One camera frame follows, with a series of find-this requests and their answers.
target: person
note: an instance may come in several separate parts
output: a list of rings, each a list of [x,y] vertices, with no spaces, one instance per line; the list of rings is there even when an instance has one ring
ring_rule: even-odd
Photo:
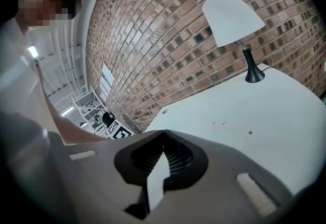
[[[111,112],[105,112],[102,117],[102,121],[106,125],[107,128],[109,128],[110,125],[112,125],[112,123],[114,122],[115,119],[116,119],[116,117]]]
[[[80,10],[80,3],[81,0],[19,0],[18,13],[4,25],[0,39],[2,68],[0,94],[2,97],[12,99],[4,101],[5,98],[2,98],[2,111],[7,113],[19,111],[39,123],[44,129],[59,132],[67,145],[102,142],[107,139],[80,129],[57,112],[44,91],[40,66],[37,62],[33,62],[33,57],[25,46],[24,37],[30,29],[51,26],[58,17],[74,18]],[[25,76],[22,81],[29,80],[30,84],[18,84],[15,76],[17,78]],[[23,97],[27,94],[23,87],[30,88],[29,96]]]

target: black lamp base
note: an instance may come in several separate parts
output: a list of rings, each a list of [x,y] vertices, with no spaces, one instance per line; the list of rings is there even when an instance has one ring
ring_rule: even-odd
[[[248,73],[246,75],[246,81],[248,83],[257,83],[259,81],[262,81],[265,78],[265,73],[257,67],[250,49],[247,48],[242,52],[248,64]]]

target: desk surface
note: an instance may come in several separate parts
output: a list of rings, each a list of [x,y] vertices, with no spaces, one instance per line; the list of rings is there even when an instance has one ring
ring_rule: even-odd
[[[165,106],[146,131],[175,130],[234,147],[296,194],[326,159],[326,106],[284,73],[268,68],[265,74],[252,84],[245,72]]]

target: white shirt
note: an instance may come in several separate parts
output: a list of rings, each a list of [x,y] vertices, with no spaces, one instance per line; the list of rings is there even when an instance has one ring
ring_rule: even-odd
[[[34,59],[16,20],[0,31],[0,109],[19,113],[47,131],[59,133],[48,110]]]

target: black object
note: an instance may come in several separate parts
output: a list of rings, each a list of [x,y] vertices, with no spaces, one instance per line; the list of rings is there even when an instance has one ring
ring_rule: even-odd
[[[105,112],[102,117],[102,121],[106,125],[107,128],[109,128],[112,125],[112,123],[114,122],[115,119],[116,119],[116,117],[114,116],[114,114],[110,113],[110,112]]]
[[[82,8],[82,0],[70,0],[68,7],[68,17],[73,19]]]
[[[242,51],[246,58],[248,65],[248,73],[246,75],[246,81],[248,83],[257,83],[265,78],[265,73],[262,72],[256,65],[253,55],[249,48]]]
[[[126,183],[143,188],[138,203],[125,209],[139,219],[144,219],[150,213],[147,177],[162,152],[165,153],[170,167],[170,177],[163,184],[164,192],[191,187],[208,168],[208,157],[202,148],[169,130],[158,131],[121,149],[114,158],[116,169]]]

